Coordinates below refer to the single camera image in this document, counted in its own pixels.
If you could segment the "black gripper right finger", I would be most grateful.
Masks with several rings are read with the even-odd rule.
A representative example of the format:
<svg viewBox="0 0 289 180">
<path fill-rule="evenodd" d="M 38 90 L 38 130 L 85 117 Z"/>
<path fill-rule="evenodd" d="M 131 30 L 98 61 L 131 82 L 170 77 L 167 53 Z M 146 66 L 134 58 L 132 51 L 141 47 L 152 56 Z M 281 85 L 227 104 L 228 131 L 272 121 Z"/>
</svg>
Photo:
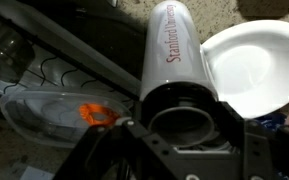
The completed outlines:
<svg viewBox="0 0 289 180">
<path fill-rule="evenodd" d="M 278 180 L 289 177 L 289 125 L 270 131 L 256 120 L 243 119 L 226 102 L 217 103 L 217 124 L 241 153 L 243 180 Z"/>
</svg>

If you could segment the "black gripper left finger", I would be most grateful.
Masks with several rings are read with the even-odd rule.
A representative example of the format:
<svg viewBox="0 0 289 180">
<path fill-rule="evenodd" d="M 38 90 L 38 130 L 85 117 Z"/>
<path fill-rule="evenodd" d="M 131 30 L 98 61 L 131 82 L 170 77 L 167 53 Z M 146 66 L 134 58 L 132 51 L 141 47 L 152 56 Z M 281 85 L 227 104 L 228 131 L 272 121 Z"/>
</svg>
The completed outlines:
<svg viewBox="0 0 289 180">
<path fill-rule="evenodd" d="M 180 180 L 175 151 L 138 122 L 113 128 L 91 127 L 73 148 L 53 180 L 103 180 L 118 165 L 116 180 Z"/>
</svg>

